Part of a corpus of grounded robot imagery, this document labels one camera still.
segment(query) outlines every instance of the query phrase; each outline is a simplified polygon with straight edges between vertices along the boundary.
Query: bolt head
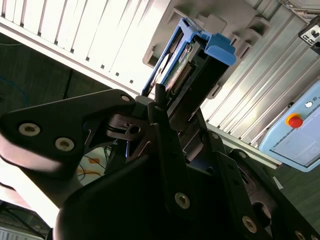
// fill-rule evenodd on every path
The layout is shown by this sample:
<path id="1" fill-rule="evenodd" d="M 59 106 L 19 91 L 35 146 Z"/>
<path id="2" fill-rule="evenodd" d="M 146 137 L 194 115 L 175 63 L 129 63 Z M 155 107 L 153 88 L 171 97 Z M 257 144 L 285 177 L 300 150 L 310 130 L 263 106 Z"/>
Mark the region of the bolt head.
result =
<path id="1" fill-rule="evenodd" d="M 257 226 L 255 222 L 248 216 L 243 216 L 242 218 L 243 225 L 248 229 L 249 232 L 255 234 L 257 232 Z"/>
<path id="2" fill-rule="evenodd" d="M 319 240 L 315 235 L 311 235 L 311 240 Z"/>
<path id="3" fill-rule="evenodd" d="M 296 230 L 294 233 L 299 240 L 306 240 L 305 236 L 300 231 Z"/>
<path id="4" fill-rule="evenodd" d="M 126 102 L 130 102 L 130 98 L 126 95 L 122 95 L 121 98 L 122 98 L 122 100 L 124 100 Z"/>
<path id="5" fill-rule="evenodd" d="M 60 137 L 55 141 L 55 147 L 61 151 L 69 152 L 75 148 L 75 143 L 67 137 Z"/>
<path id="6" fill-rule="evenodd" d="M 218 136 L 215 132 L 212 133 L 212 137 L 213 137 L 214 139 L 219 139 L 219 136 Z"/>
<path id="7" fill-rule="evenodd" d="M 25 135 L 28 137 L 36 136 L 41 131 L 39 126 L 37 126 L 34 123 L 29 123 L 29 122 L 21 124 L 19 126 L 18 130 L 22 135 Z"/>
<path id="8" fill-rule="evenodd" d="M 175 199 L 176 204 L 178 204 L 180 208 L 188 209 L 190 207 L 190 200 L 189 200 L 188 196 L 185 195 L 184 193 L 177 192 L 174 195 L 174 199 Z"/>
<path id="9" fill-rule="evenodd" d="M 239 155 L 240 155 L 240 157 L 243 158 L 243 159 L 245 159 L 245 158 L 247 157 L 247 156 L 246 156 L 243 152 L 241 152 L 241 151 L 239 152 Z"/>

